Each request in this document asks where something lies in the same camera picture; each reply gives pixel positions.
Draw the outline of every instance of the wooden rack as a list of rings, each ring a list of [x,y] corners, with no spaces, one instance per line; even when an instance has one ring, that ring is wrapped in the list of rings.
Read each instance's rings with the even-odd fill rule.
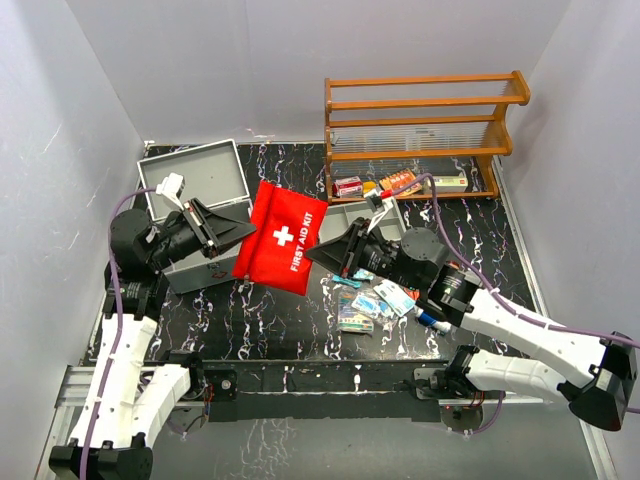
[[[421,88],[440,87],[442,96],[429,98],[398,98],[395,100],[345,100],[335,101],[349,88],[355,95],[371,96],[376,87],[415,85]],[[339,176],[345,162],[406,162],[410,167],[416,159],[451,159],[473,157],[480,171],[486,190],[464,193],[442,193],[442,198],[496,197],[499,195],[491,166],[494,155],[509,155],[513,149],[505,125],[507,107],[511,104],[526,105],[531,94],[519,71],[496,75],[456,75],[441,77],[404,77],[360,80],[325,80],[325,144],[326,181],[329,203],[344,203],[360,198],[337,198],[332,195],[332,176]],[[486,114],[441,115],[453,110],[491,108]],[[407,114],[387,118],[336,119],[344,112],[397,111]],[[438,111],[438,116],[408,116],[426,109]],[[403,200],[425,200],[430,194],[401,197]]]

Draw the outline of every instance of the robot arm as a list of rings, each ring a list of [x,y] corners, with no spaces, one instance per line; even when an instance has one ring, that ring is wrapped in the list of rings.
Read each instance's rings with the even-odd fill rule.
[[[148,479],[151,447],[162,425],[182,396],[202,390],[197,354],[167,352],[165,364],[136,398],[144,357],[168,289],[162,270],[198,250],[213,258],[256,227],[216,214],[195,198],[180,202],[183,186],[183,178],[171,174],[156,188],[176,209],[162,225],[153,224],[145,211],[137,209],[126,210],[111,222],[110,247],[119,268],[120,289],[115,292],[107,266],[102,340],[89,393],[68,444],[54,447],[49,457],[49,466],[60,478]],[[121,325],[117,294],[122,298]],[[82,468],[83,448],[89,451],[86,469]]]
[[[388,241],[363,218],[341,237],[306,253],[336,275],[349,278],[364,268],[418,290],[416,305],[434,319],[483,333],[530,357],[503,357],[461,346],[448,367],[430,378],[427,388],[462,397],[500,390],[566,401],[585,422],[619,430],[636,379],[633,348],[615,340],[549,329],[559,324],[500,298],[515,309],[513,315],[496,301],[497,292],[482,288],[472,272],[449,260],[449,254],[426,228],[412,228],[400,241]],[[518,318],[521,315],[546,327],[527,323]],[[617,332],[613,335],[626,338]]]

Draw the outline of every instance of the black marble table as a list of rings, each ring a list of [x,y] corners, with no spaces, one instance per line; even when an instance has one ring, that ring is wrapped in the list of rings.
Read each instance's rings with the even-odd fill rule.
[[[181,148],[188,147],[153,147],[148,156]],[[262,179],[326,199],[323,145],[240,145],[238,151],[254,200]],[[481,187],[471,160],[451,165],[465,170],[474,188]],[[400,210],[407,226],[437,231],[430,202],[400,202]],[[441,215],[454,245],[504,296],[532,308],[501,200],[445,200]],[[305,297],[261,285],[240,286],[240,282],[228,282],[181,296],[169,292],[147,359],[158,359],[168,349],[183,349],[198,351],[205,360],[227,361],[448,360],[459,344],[515,353],[501,342],[462,330],[440,337],[412,318],[401,318],[392,329],[376,326],[370,336],[341,333],[334,284],[317,265]],[[96,355],[91,348],[87,357]]]

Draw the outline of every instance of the blue marker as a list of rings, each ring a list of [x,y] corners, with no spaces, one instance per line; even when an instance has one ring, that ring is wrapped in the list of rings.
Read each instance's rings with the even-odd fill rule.
[[[416,307],[416,320],[420,325],[424,325],[425,327],[432,328],[437,331],[440,335],[444,336],[451,331],[451,324],[447,322],[439,322],[435,318],[431,317],[421,308]]]

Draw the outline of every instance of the small box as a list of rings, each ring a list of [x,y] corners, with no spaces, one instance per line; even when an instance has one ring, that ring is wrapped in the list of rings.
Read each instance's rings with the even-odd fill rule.
[[[234,140],[145,158],[138,162],[140,180],[145,188],[154,187],[169,175],[184,176],[182,201],[197,197],[212,210],[248,222],[251,199]],[[147,194],[154,222],[162,222],[171,212],[160,196]],[[231,270],[240,252],[240,244],[214,258],[195,252],[167,268],[164,273],[176,293],[209,287],[234,280]]]
[[[332,192],[340,198],[361,197],[362,181],[360,177],[339,178],[333,182]]]
[[[434,176],[433,181],[436,184],[436,193],[461,193],[466,192],[469,186],[469,180],[464,173],[457,177],[454,176]],[[424,182],[424,193],[431,193],[431,183],[429,179]]]
[[[387,240],[400,240],[400,237],[402,237],[407,229],[395,198],[392,201],[393,208],[380,220],[378,227],[380,227],[382,235]],[[356,218],[372,218],[373,215],[374,212],[366,202],[346,203],[327,208],[327,213],[324,216],[322,226],[318,232],[320,242],[326,242],[339,237],[347,231],[349,225],[351,225]]]

